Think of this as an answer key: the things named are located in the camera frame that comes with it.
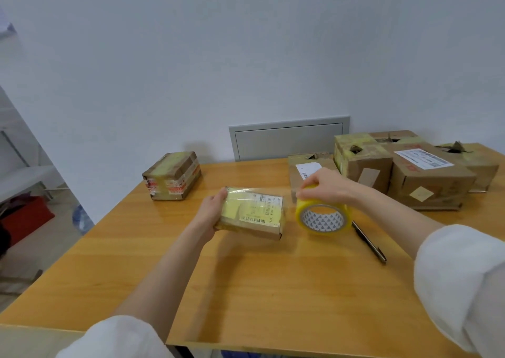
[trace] white shirt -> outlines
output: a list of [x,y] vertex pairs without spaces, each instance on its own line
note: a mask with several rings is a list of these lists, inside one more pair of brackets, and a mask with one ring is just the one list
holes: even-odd
[[[505,356],[505,242],[462,225],[419,248],[414,288],[440,332],[484,358]],[[151,325],[116,316],[92,326],[57,358],[171,357]]]

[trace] pen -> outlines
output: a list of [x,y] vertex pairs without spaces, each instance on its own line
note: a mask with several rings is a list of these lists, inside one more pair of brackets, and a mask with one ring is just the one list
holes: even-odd
[[377,258],[379,259],[379,261],[381,261],[383,265],[386,265],[387,258],[384,255],[384,253],[382,253],[382,251],[378,247],[375,247],[375,245],[372,243],[372,241],[370,241],[368,239],[368,237],[363,233],[363,231],[356,224],[356,222],[354,222],[354,221],[352,222],[352,227],[354,227],[354,230],[356,230],[357,235],[363,241],[365,241],[367,243],[368,247],[372,250],[372,252],[374,252],[374,254],[377,256]]

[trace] tape roll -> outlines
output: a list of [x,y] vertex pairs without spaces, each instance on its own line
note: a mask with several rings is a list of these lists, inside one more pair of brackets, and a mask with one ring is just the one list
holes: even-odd
[[318,234],[332,234],[351,227],[347,205],[327,204],[319,200],[298,199],[295,218],[298,225]]

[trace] wooden table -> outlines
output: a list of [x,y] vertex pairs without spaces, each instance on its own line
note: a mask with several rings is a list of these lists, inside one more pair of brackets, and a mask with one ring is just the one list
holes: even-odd
[[[430,217],[501,239],[505,156],[487,194],[461,212]],[[289,199],[286,159],[202,165],[183,202],[153,202],[136,187],[0,315],[0,324],[84,331],[106,318],[174,242],[203,197],[224,185],[265,187]],[[310,235],[294,222],[280,241],[219,232],[205,246],[168,343],[287,355],[468,356],[428,319],[413,290],[413,262],[386,233],[355,220],[388,258],[383,266],[354,231]]]

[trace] small package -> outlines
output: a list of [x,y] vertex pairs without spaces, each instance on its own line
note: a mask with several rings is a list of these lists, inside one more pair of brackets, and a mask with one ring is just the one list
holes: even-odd
[[425,143],[426,141],[412,131],[388,131],[370,133],[378,143]]
[[291,199],[296,203],[296,191],[304,180],[321,168],[338,170],[333,156],[327,152],[294,154],[287,157],[289,164],[289,180],[291,182]]
[[153,200],[183,200],[201,176],[195,152],[167,153],[142,173]]
[[477,179],[470,188],[470,193],[485,193],[498,172],[499,163],[485,154],[481,144],[442,144],[437,146],[446,152],[447,159],[455,164],[463,165],[476,174]]
[[368,133],[335,136],[333,157],[343,176],[387,192],[393,157]]
[[280,240],[285,223],[283,198],[258,189],[226,188],[228,196],[216,228]]
[[383,144],[393,156],[387,195],[416,210],[459,210],[475,174],[428,143]]

